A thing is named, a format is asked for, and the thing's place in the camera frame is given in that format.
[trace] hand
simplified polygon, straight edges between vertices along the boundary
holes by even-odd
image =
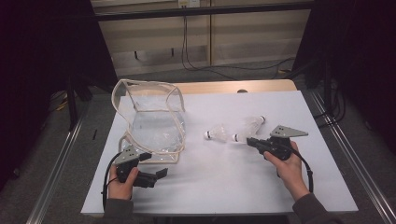
[[[134,167],[129,173],[125,183],[121,183],[118,179],[114,179],[117,177],[117,167],[111,165],[109,179],[114,180],[108,184],[108,198],[131,200],[132,185],[136,180],[137,173],[139,173],[139,170],[137,170],[137,167]]]
[[[290,143],[298,151],[297,144],[293,141],[290,141]],[[294,153],[291,153],[290,158],[286,161],[278,159],[267,151],[264,152],[264,157],[276,167],[280,178],[283,180],[283,184],[289,190],[294,201],[309,194],[301,173],[301,160]]]

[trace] carpeted floor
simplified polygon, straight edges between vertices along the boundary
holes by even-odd
[[[263,67],[274,63],[276,62],[243,63],[238,65]],[[284,63],[280,69],[288,69],[291,65],[292,62]],[[215,72],[217,73],[206,70],[196,72],[176,70],[141,76],[134,75],[127,78],[167,82],[230,80],[228,77],[238,80],[269,79],[276,75],[276,67],[259,71],[217,68]],[[319,114],[318,107],[311,93],[312,91],[321,92],[321,87],[315,90],[307,90],[304,86],[304,77],[297,77],[294,81],[297,88],[303,92],[312,114]],[[92,88],[92,92],[94,96],[90,102],[78,101],[79,108],[84,104],[88,104],[87,116],[82,121],[78,137],[67,158],[59,183],[44,215],[43,223],[92,223],[94,221],[93,217],[82,215],[80,209],[85,201],[85,196],[102,154],[115,111],[111,105],[109,94],[105,94],[96,88]],[[31,150],[30,155],[21,167],[21,176],[18,179],[9,180],[0,192],[0,223],[26,223],[64,145],[64,140],[68,135],[68,125],[67,107],[61,111],[54,111],[49,115],[46,127],[39,139],[37,139],[35,148]],[[381,136],[367,128],[365,119],[349,101],[346,103],[346,116],[339,125],[349,143],[355,148],[367,172],[383,191],[391,206],[396,207],[396,188],[393,187],[393,180],[396,179],[395,155],[388,150]],[[340,148],[332,131],[325,127],[321,129],[321,132],[360,210],[357,213],[341,214],[341,218],[346,223],[385,223]],[[267,220],[267,223],[275,223],[268,220],[267,217],[257,218],[259,221]],[[206,220],[213,222],[214,219],[207,218]],[[289,223],[299,223],[294,214],[288,214],[288,220]],[[196,223],[204,223],[204,218],[196,218],[195,221]],[[137,217],[137,222],[149,224],[153,223],[153,220],[151,217]],[[159,219],[157,222],[164,223],[165,220]],[[249,219],[248,222],[257,223],[252,219]],[[183,219],[174,219],[174,223],[191,222],[183,221]]]

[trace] white table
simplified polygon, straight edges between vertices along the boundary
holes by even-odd
[[[314,172],[315,194],[327,210],[358,208],[299,91],[185,94],[186,149],[177,164],[140,164],[143,172],[169,168],[153,189],[134,188],[134,212],[150,216],[270,215],[292,212],[293,199],[276,176],[276,168],[253,147],[207,141],[204,132],[223,123],[229,135],[242,129],[244,118],[264,115],[259,130],[268,138],[282,124],[308,132],[292,138]],[[125,131],[116,114],[82,214],[101,216],[106,167]],[[305,168],[304,181],[307,184]]]

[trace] dark sleeve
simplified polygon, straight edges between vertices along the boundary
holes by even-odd
[[[344,223],[339,216],[329,213],[314,194],[307,194],[293,206],[293,211],[304,224]]]
[[[134,224],[134,202],[121,199],[107,199],[103,217],[94,224]]]

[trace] transparent bag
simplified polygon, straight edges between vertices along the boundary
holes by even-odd
[[[128,127],[119,151],[132,145],[148,152],[145,162],[177,162],[185,146],[185,112],[179,88],[170,83],[121,79],[112,92],[112,104]]]

